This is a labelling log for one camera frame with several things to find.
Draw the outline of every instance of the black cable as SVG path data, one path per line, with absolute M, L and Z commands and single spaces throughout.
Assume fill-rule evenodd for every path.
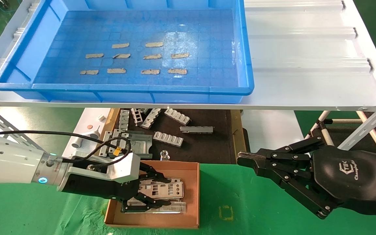
M 113 162 L 109 162 L 109 163 L 105 163 L 105 164 L 96 164 L 96 165 L 93 165 L 92 168 L 100 168 L 100 167 L 104 167 L 104 166 L 108 166 L 108 165 L 112 165 L 114 163 L 117 163 L 117 162 L 123 160 L 125 157 L 127 157 L 127 155 L 129 155 L 129 153 L 131 152 L 130 151 L 130 149 L 131 149 L 130 140 L 128 140 L 127 138 L 124 138 L 124 137 L 120 137 L 120 136 L 113 137 L 113 138 L 110 138 L 110 139 L 106 140 L 105 142 L 103 142 L 102 144 L 100 144 L 99 146 L 97 146 L 91 153 L 89 153 L 86 157 L 84 157 L 82 159 L 63 159 L 62 162 L 76 163 L 76 162 L 85 161 L 85 160 L 89 159 L 92 155 L 94 155 L 98 150 L 100 150 L 100 148 L 102 146 L 107 145 L 108 143 L 110 143 L 113 140 L 124 140 L 126 142 L 126 148 L 125 148 L 125 150 L 127 150 L 127 152 L 120 159 L 117 159 L 117 160 L 115 160 Z
M 85 139 L 85 140 L 94 141 L 94 142 L 101 143 L 101 144 L 104 143 L 102 140 L 97 140 L 95 138 L 91 138 L 91 137 L 86 136 L 86 135 L 79 135 L 79 134 L 70 133 L 70 132 L 61 132 L 61 131 L 0 131 L 0 135 L 9 135 L 9 134 L 68 135 L 68 136 L 79 137 L 79 138 L 82 138 L 82 139 Z M 112 147 L 112 148 L 117 147 L 117 146 L 110 144 L 110 143 L 106 143 L 105 145 Z

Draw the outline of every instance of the blue crate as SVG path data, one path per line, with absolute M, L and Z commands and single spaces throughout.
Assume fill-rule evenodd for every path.
M 243 0 L 43 0 L 0 70 L 1 91 L 49 102 L 239 103 L 254 86 Z

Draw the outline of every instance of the green cloth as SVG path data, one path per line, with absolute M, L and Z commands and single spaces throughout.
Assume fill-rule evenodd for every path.
M 57 192 L 54 186 L 0 184 L 0 235 L 376 234 L 376 216 L 336 209 L 320 220 L 250 168 L 200 169 L 199 230 L 110 228 L 103 224 L 105 199 Z

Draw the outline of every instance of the cardboard box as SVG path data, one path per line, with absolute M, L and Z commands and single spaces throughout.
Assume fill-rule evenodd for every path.
M 180 214 L 124 214 L 121 204 L 110 200 L 104 223 L 111 227 L 189 228 L 198 229 L 200 220 L 200 164 L 197 162 L 142 161 L 162 172 L 165 177 L 184 182 L 183 202 L 187 212 Z

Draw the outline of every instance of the metal stand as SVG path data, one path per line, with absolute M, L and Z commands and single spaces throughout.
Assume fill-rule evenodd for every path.
M 2 131 L 18 131 L 18 129 L 9 123 L 5 118 L 3 118 L 0 115 L 0 128 Z M 12 137 L 15 141 L 18 143 L 22 143 L 27 146 L 33 146 L 36 149 L 43 150 L 38 144 L 36 144 L 33 140 L 31 140 L 28 136 L 25 134 L 10 134 L 10 135 L 4 135 L 4 138 Z

